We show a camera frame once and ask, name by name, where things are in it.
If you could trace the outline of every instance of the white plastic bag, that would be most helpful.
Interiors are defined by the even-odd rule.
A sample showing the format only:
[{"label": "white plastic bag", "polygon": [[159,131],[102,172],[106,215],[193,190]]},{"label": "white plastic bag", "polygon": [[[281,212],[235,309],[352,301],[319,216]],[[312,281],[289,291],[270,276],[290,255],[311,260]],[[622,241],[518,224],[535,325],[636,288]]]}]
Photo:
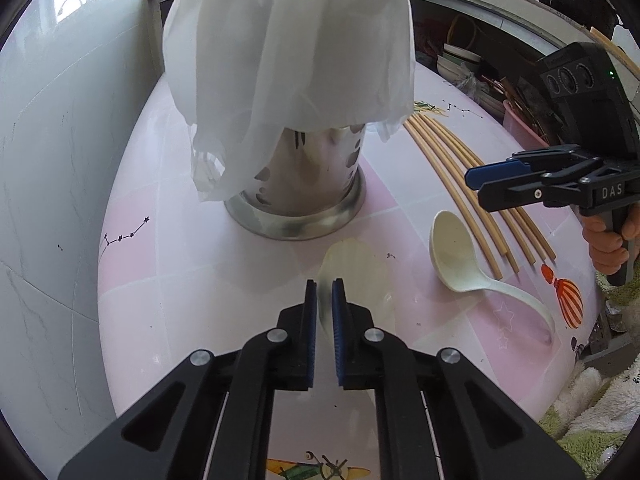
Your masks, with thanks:
[{"label": "white plastic bag", "polygon": [[413,111],[413,45],[408,0],[175,0],[164,64],[201,200],[247,188],[284,128],[387,140]]}]

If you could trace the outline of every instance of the ladle handle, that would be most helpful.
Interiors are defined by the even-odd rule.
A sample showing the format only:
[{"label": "ladle handle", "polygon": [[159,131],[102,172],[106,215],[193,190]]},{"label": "ladle handle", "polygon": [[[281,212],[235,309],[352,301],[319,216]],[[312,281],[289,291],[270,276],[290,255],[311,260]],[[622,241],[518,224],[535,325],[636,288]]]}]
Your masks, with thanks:
[{"label": "ladle handle", "polygon": [[517,286],[509,285],[509,283],[498,282],[497,280],[490,280],[490,283],[487,285],[487,289],[493,290],[494,292],[500,292],[501,294],[505,294],[507,296],[511,296],[516,300],[520,300],[522,303],[528,304],[533,310],[542,316],[542,319],[545,320],[546,324],[551,330],[552,334],[556,333],[556,322],[554,318],[549,313],[546,306],[544,306],[540,301],[530,295],[528,292],[519,289]]}]

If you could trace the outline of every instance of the star print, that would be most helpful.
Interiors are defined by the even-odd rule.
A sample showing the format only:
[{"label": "star print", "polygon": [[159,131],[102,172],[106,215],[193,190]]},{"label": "star print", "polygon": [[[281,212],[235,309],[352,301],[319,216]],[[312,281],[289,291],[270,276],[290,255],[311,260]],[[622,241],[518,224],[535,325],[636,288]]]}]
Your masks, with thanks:
[{"label": "star print", "polygon": [[511,324],[511,322],[516,315],[507,308],[507,305],[504,302],[502,302],[498,310],[494,310],[494,316],[498,320],[499,330],[508,330],[509,332],[513,332],[513,325]]},{"label": "star print", "polygon": [[500,350],[506,350],[508,342],[509,338],[504,335],[504,331],[500,331],[500,337],[498,338],[498,348]]}]

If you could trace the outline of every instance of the white plastic ladle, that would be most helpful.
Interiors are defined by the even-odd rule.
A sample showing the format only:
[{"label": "white plastic ladle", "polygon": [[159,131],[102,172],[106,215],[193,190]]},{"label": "white plastic ladle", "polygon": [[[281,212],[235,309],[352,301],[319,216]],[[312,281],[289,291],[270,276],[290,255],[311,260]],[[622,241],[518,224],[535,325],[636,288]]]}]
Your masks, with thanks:
[{"label": "white plastic ladle", "polygon": [[516,286],[489,278],[478,265],[471,235],[451,211],[440,211],[431,226],[429,252],[442,283],[454,292],[493,290],[529,305],[543,317],[553,335],[556,323],[546,307]]}]

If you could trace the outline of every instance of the metal base rim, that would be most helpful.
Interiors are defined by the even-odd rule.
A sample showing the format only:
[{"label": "metal base rim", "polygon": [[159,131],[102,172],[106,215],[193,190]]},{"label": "metal base rim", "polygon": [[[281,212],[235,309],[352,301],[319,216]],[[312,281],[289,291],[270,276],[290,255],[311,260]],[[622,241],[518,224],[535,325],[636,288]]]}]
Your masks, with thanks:
[{"label": "metal base rim", "polygon": [[281,216],[250,205],[241,195],[225,201],[226,210],[242,227],[254,234],[274,240],[312,240],[336,232],[360,211],[366,195],[362,169],[353,179],[350,192],[339,204],[307,216]]}]

